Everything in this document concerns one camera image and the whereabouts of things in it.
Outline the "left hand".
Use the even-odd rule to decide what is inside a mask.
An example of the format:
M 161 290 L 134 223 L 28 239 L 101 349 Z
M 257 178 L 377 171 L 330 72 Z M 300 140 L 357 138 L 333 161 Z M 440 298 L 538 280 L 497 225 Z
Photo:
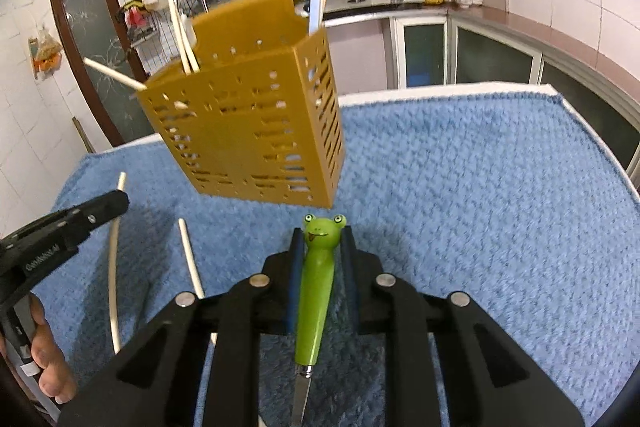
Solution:
M 58 404 L 73 399 L 77 384 L 64 353 L 55 343 L 41 301 L 29 295 L 29 306 L 36 329 L 32 338 L 32 358 L 40 367 L 38 386 L 41 392 Z

